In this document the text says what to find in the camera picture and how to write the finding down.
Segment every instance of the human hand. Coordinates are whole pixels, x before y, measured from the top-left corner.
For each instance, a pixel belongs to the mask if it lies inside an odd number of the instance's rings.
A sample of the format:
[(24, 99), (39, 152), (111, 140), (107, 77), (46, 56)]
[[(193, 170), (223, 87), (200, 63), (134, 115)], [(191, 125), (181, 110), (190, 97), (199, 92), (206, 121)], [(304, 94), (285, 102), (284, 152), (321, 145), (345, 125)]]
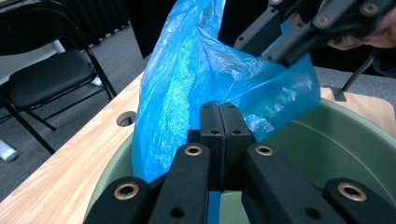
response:
[(356, 38), (352, 35), (346, 35), (342, 36), (341, 39), (341, 43), (334, 43), (331, 40), (328, 45), (340, 50), (354, 49), (361, 45), (371, 45), (381, 49), (396, 48), (396, 7), (385, 15), (366, 37)]

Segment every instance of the chair leg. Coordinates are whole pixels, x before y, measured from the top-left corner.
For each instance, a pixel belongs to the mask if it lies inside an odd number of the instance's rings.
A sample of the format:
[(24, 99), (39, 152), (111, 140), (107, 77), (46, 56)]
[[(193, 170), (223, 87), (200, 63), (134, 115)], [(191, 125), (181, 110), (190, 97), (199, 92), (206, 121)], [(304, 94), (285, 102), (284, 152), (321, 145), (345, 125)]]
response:
[(52, 125), (50, 125), (48, 122), (46, 122), (44, 119), (40, 118), (38, 115), (36, 115), (36, 114), (33, 113), (32, 111), (26, 110), (25, 112), (26, 112), (26, 114), (30, 115), (32, 118), (34, 118), (34, 119), (40, 121), (40, 123), (46, 125), (49, 129), (51, 129), (51, 130), (53, 130), (53, 131), (56, 130), (55, 127), (53, 127)]
[(55, 150), (38, 134), (35, 129), (18, 113), (18, 111), (12, 107), (6, 100), (0, 97), (1, 104), (6, 110), (32, 135), (37, 141), (52, 155)]

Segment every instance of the screw hole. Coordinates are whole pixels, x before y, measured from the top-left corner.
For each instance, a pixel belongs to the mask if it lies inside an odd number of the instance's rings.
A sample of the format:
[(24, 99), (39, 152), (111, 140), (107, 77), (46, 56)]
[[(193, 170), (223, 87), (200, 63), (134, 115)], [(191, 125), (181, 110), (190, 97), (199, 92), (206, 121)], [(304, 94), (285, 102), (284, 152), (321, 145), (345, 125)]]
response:
[(202, 153), (202, 149), (200, 147), (187, 147), (184, 149), (184, 152), (189, 156), (198, 156)]
[(121, 184), (114, 190), (114, 197), (118, 200), (132, 199), (139, 191), (139, 186), (134, 183)]
[(305, 213), (310, 218), (313, 218), (315, 220), (321, 220), (321, 213), (318, 211), (318, 209), (315, 209), (313, 207), (307, 207), (305, 208)]
[(184, 210), (183, 210), (183, 208), (182, 207), (174, 207), (172, 210), (171, 210), (171, 217), (174, 217), (174, 218), (182, 218), (182, 217), (184, 217), (186, 214), (184, 213)]
[(274, 154), (274, 151), (266, 146), (257, 146), (256, 152), (263, 156), (272, 156)]
[(376, 13), (378, 11), (378, 7), (374, 3), (367, 3), (363, 6), (363, 9), (370, 14)]
[(327, 17), (325, 16), (319, 16), (317, 18), (317, 22), (321, 26), (326, 26), (327, 24), (329, 24), (329, 19), (327, 19)]
[(364, 191), (355, 185), (349, 183), (341, 183), (338, 185), (337, 189), (342, 195), (352, 201), (364, 202), (367, 200), (367, 195), (364, 193)]

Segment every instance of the metal grommet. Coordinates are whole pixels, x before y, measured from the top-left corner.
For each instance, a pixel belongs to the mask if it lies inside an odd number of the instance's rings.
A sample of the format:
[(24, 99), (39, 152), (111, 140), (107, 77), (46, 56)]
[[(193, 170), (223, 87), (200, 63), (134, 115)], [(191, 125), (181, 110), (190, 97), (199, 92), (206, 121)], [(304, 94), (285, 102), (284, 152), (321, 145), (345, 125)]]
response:
[(329, 19), (327, 19), (327, 17), (325, 16), (318, 16), (317, 22), (321, 26), (326, 26), (327, 24), (329, 24)]
[(378, 11), (378, 7), (374, 3), (367, 3), (363, 6), (363, 10), (369, 14), (373, 14)]
[[(132, 190), (128, 190), (129, 192), (126, 193), (122, 192), (126, 188), (132, 188)], [(134, 182), (121, 184), (114, 190), (114, 197), (118, 200), (129, 200), (132, 199), (138, 191), (139, 186)]]
[(274, 151), (268, 146), (256, 146), (256, 151), (263, 156), (272, 156)]
[(191, 146), (184, 149), (184, 152), (189, 156), (198, 156), (202, 153), (202, 149), (198, 146)]
[(367, 195), (360, 188), (349, 183), (341, 183), (337, 187), (338, 191), (348, 199), (356, 202), (364, 202)]

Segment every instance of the chair seat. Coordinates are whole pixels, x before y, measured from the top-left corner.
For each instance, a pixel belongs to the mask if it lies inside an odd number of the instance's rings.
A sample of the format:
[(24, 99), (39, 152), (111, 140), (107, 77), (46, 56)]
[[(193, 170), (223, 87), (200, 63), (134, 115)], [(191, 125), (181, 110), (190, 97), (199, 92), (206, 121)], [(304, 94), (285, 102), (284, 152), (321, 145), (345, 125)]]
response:
[(12, 74), (10, 96), (16, 108), (29, 109), (95, 77), (84, 55), (71, 49)]

